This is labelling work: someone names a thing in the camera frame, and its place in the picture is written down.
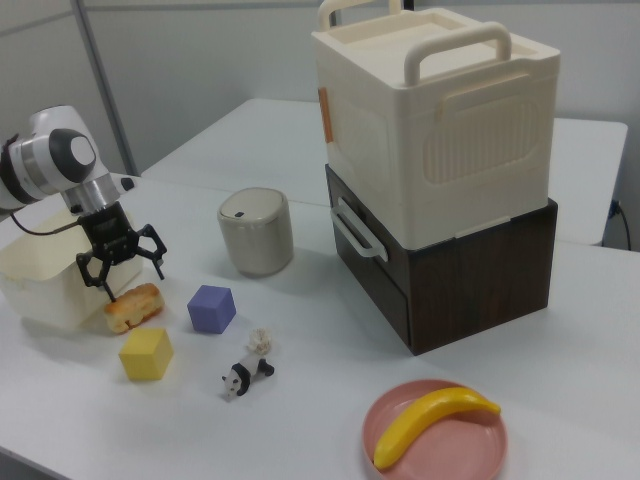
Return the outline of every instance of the yellow cube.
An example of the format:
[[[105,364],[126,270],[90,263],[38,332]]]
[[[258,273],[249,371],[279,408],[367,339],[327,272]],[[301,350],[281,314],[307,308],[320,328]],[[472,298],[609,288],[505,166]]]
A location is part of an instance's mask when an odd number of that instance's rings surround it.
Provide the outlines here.
[[[129,380],[160,380],[173,357],[164,328],[137,328],[120,350],[120,361]]]

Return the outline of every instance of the storage box lid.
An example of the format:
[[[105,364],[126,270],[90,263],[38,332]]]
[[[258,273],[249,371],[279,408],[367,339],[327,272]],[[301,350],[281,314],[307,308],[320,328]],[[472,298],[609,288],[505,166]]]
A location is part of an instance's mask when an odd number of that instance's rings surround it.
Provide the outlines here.
[[[313,35],[393,87],[413,86],[420,79],[423,83],[496,59],[542,60],[559,55],[554,48],[510,35],[498,23],[480,23],[440,8],[403,10]],[[407,81],[407,68],[413,68],[413,80]]]
[[[224,220],[241,225],[264,225],[276,219],[286,205],[282,192],[270,188],[246,188],[231,195],[220,206]]]

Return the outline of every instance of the panda figurine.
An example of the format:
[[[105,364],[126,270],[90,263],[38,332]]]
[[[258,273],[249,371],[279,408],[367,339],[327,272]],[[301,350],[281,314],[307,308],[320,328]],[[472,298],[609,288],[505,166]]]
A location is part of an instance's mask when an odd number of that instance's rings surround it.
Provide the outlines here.
[[[265,358],[271,350],[271,336],[267,330],[258,328],[251,332],[248,348],[251,353],[234,364],[227,376],[222,377],[229,399],[247,393],[256,374],[264,373],[265,377],[270,377],[276,370]]]

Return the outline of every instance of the bin lid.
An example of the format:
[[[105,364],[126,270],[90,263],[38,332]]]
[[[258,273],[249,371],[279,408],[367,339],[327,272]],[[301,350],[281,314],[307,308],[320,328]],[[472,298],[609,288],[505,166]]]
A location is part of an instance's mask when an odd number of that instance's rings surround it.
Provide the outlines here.
[[[286,200],[286,196],[278,190],[247,188],[225,200],[219,212],[226,219],[242,223],[269,223],[280,214]]]

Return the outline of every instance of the black cable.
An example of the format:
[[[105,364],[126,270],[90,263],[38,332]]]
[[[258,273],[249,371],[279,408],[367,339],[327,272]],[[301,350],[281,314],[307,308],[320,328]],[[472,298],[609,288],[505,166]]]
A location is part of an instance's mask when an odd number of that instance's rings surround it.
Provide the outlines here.
[[[73,228],[73,227],[76,227],[76,226],[79,225],[78,221],[76,220],[73,223],[69,223],[68,225],[65,225],[64,227],[56,228],[55,230],[51,230],[50,232],[33,232],[33,231],[29,230],[28,228],[23,227],[13,213],[11,214],[11,218],[13,219],[13,221],[15,222],[15,224],[18,226],[18,228],[20,230],[22,230],[25,233],[28,233],[29,235],[36,235],[37,237],[45,237],[47,235],[55,235],[56,233],[64,232],[65,230],[69,230],[70,228]]]
[[[629,233],[629,224],[627,223],[627,216],[624,214],[624,210],[622,207],[618,205],[618,210],[620,211],[620,215],[622,215],[622,221],[624,222],[624,229],[627,232],[627,249],[631,251],[631,234]]]

